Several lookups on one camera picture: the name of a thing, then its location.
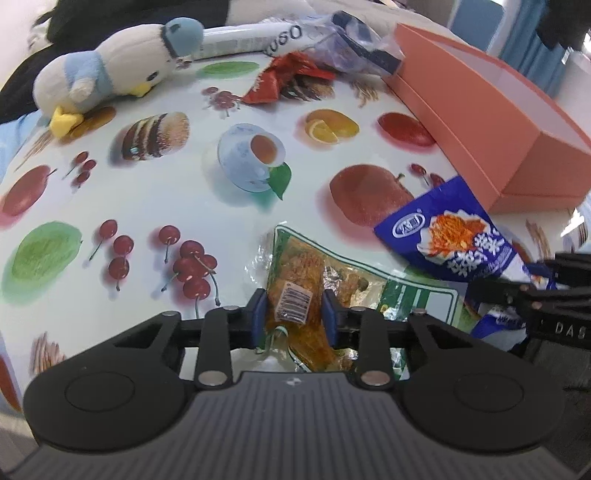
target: barcode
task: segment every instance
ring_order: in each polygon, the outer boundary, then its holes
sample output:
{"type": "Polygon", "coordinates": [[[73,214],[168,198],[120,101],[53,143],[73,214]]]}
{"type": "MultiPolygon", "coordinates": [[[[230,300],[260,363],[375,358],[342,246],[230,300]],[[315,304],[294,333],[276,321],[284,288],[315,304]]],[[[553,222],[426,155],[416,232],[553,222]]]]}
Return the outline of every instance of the barcode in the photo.
{"type": "Polygon", "coordinates": [[[306,323],[311,301],[312,292],[295,283],[285,282],[279,303],[275,309],[275,319],[306,323]]]}

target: plush toy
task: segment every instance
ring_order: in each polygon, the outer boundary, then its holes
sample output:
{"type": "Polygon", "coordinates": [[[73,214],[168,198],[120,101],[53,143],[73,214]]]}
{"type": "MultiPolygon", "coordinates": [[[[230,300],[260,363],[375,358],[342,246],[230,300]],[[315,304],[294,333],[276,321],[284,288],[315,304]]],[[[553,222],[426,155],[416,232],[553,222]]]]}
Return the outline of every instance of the plush toy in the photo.
{"type": "Polygon", "coordinates": [[[142,97],[166,78],[176,58],[195,52],[203,26],[192,18],[166,25],[137,25],[107,38],[96,50],[68,53],[39,72],[33,98],[50,130],[65,136],[84,113],[116,95],[142,97]]]}

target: blue plush head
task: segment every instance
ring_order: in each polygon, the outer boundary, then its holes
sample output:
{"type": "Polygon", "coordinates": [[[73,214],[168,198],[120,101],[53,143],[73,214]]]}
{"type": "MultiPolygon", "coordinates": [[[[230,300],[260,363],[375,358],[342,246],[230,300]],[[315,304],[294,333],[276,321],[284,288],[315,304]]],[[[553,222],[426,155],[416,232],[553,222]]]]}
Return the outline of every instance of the blue plush head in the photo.
{"type": "Polygon", "coordinates": [[[164,26],[162,39],[172,57],[186,57],[201,45],[203,25],[194,18],[173,18],[164,26]]]}

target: pink box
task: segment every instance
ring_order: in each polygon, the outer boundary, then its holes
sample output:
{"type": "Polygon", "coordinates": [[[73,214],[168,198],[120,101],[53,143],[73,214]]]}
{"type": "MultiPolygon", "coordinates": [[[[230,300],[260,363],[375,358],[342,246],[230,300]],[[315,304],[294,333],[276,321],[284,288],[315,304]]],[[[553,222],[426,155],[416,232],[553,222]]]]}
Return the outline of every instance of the pink box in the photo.
{"type": "Polygon", "coordinates": [[[591,189],[591,140],[506,63],[407,25],[385,78],[490,213],[578,206],[591,189]]]}

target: red candy wrapper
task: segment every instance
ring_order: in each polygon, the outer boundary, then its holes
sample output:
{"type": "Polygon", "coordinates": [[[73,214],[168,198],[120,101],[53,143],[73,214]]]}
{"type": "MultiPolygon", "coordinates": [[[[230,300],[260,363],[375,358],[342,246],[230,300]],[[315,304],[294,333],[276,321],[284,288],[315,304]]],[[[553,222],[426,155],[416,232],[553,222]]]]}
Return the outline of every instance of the red candy wrapper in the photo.
{"type": "Polygon", "coordinates": [[[320,69],[305,54],[299,51],[277,57],[259,74],[255,84],[242,97],[243,103],[271,103],[279,100],[281,89],[295,75],[307,75],[325,80],[334,80],[335,72],[320,69]]]}

